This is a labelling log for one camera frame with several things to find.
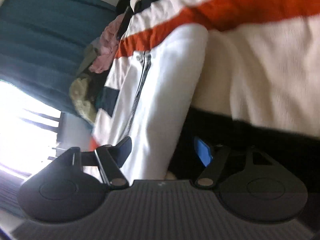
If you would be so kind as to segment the white zip-up hoodie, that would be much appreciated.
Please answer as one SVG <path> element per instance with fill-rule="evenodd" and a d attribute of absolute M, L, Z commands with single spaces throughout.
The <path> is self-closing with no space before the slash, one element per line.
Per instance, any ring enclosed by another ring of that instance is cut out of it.
<path fill-rule="evenodd" d="M 121 167 L 130 183 L 165 177 L 202 72 L 207 41 L 205 27 L 185 24 L 155 48 L 113 61 L 93 138 L 100 146 L 131 138 L 131 153 Z"/>

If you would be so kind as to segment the pile of clothes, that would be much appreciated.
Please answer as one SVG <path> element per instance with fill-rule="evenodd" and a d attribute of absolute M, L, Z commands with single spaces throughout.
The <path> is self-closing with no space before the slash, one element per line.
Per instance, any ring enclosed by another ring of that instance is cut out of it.
<path fill-rule="evenodd" d="M 86 47 L 84 59 L 69 89 L 69 97 L 76 112 L 90 125 L 95 123 L 103 86 L 118 50 L 118 31 L 124 16 L 118 15 Z"/>

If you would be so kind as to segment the dark framed window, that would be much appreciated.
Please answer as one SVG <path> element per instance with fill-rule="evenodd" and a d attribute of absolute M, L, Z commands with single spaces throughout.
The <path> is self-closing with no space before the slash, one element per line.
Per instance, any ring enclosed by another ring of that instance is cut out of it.
<path fill-rule="evenodd" d="M 1 81 L 1 165 L 23 174 L 56 156 L 61 111 Z"/>

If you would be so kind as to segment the striped bed blanket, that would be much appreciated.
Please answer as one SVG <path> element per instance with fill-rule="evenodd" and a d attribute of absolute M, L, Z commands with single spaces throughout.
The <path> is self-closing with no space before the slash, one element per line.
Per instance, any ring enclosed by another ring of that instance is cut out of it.
<path fill-rule="evenodd" d="M 208 41 L 190 107 L 319 136 L 319 0 L 130 0 L 130 7 L 115 59 L 199 24 Z"/>

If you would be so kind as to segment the teal right curtain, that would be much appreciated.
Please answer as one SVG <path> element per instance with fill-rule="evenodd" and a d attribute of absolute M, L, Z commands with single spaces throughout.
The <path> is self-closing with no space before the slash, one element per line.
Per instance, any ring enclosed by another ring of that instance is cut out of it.
<path fill-rule="evenodd" d="M 116 18 L 101 0 L 5 0 L 1 79 L 62 112 L 75 113 L 69 88 L 84 49 Z"/>

